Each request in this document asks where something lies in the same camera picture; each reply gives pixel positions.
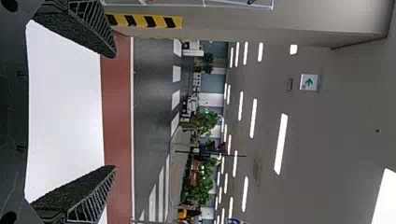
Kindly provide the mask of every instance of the yellow and black striped sign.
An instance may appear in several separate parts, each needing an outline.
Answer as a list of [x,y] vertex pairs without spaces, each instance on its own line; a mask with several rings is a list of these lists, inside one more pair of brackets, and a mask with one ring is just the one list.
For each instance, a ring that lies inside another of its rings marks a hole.
[[111,26],[182,29],[183,24],[183,19],[177,16],[107,13],[107,18]]

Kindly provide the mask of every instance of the floor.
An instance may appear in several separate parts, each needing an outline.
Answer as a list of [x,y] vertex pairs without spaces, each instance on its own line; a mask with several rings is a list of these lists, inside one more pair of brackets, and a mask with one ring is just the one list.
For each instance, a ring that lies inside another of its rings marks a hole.
[[181,51],[170,39],[134,38],[134,197],[140,220],[164,221],[170,207],[170,142],[179,121]]
[[[296,55],[290,55],[290,46],[264,43],[261,62],[259,43],[249,42],[246,65],[245,43],[240,43],[239,57],[231,59],[233,67],[227,72],[232,88],[224,114],[225,135],[232,136],[231,153],[237,150],[247,157],[238,159],[235,177],[234,158],[225,159],[218,224],[223,224],[222,216],[247,223],[372,223],[384,170],[396,172],[395,32],[393,18],[388,39],[342,49],[299,47]],[[236,43],[231,48],[236,55]],[[318,92],[299,90],[302,73],[320,75]],[[292,91],[287,91],[289,78]],[[239,121],[240,91],[244,100]],[[282,114],[288,116],[288,125],[278,174]]]

